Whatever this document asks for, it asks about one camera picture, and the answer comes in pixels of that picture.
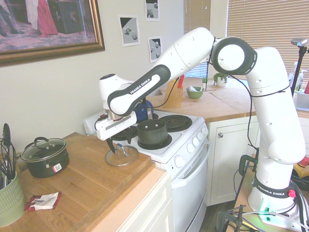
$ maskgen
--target green bowl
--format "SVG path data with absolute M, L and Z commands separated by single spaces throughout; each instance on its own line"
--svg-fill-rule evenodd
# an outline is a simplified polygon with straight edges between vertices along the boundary
M 193 87 L 193 88 L 195 88 L 197 91 L 201 90 L 201 87 Z M 190 91 L 190 88 L 186 88 L 186 90 L 187 90 L 189 98 L 192 98 L 192 99 L 200 98 L 203 95 L 203 92 L 204 92 L 204 89 L 203 89 L 203 91 L 200 91 L 200 92 Z

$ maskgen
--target green utensil holder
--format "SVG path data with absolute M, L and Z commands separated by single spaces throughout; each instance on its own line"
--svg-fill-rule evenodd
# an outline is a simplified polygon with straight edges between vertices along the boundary
M 14 180 L 0 190 L 0 227 L 17 221 L 24 214 L 25 206 L 24 194 L 16 173 Z

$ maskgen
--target cabinet door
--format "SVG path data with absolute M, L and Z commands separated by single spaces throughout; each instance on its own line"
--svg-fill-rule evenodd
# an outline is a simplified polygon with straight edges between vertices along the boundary
M 216 128 L 210 205 L 235 199 L 233 177 L 239 168 L 240 157 L 254 153 L 254 148 L 248 145 L 247 129 L 248 123 Z M 258 123 L 251 122 L 249 137 L 253 145 L 256 144 L 257 135 Z M 240 181 L 241 176 L 237 173 L 236 190 Z
M 168 205 L 162 211 L 160 216 L 154 222 L 148 232 L 173 232 L 173 202 L 169 201 Z
M 171 197 L 170 174 L 166 173 L 122 225 L 119 232 L 149 232 L 156 223 L 159 227 L 165 226 L 167 231 L 172 232 L 174 225 Z

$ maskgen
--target window blinds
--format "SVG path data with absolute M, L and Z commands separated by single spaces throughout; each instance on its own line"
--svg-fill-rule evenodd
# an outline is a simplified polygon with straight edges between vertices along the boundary
M 185 0 L 183 11 L 184 33 L 204 27 L 209 30 L 211 23 L 211 0 Z M 201 63 L 185 73 L 185 77 L 204 77 L 207 72 L 207 63 Z
M 209 30 L 211 0 L 185 0 L 183 14 L 183 30 L 185 34 L 199 27 Z
M 289 73 L 298 61 L 296 37 L 309 39 L 309 0 L 229 0 L 227 35 L 246 41 L 251 47 L 272 46 L 280 52 Z M 309 71 L 306 53 L 301 69 Z M 304 72 L 304 87 L 309 72 Z

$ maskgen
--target wooden knife block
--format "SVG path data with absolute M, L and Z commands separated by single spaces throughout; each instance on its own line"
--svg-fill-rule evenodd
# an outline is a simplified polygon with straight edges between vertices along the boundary
M 177 109 L 181 108 L 182 99 L 183 99 L 183 87 L 177 88 L 177 85 L 178 85 L 178 81 L 176 83 L 173 82 L 173 81 L 170 81 L 168 83 L 166 93 L 165 93 L 164 102 L 166 101 L 168 96 L 169 96 L 169 100 L 162 106 L 163 108 L 177 108 Z

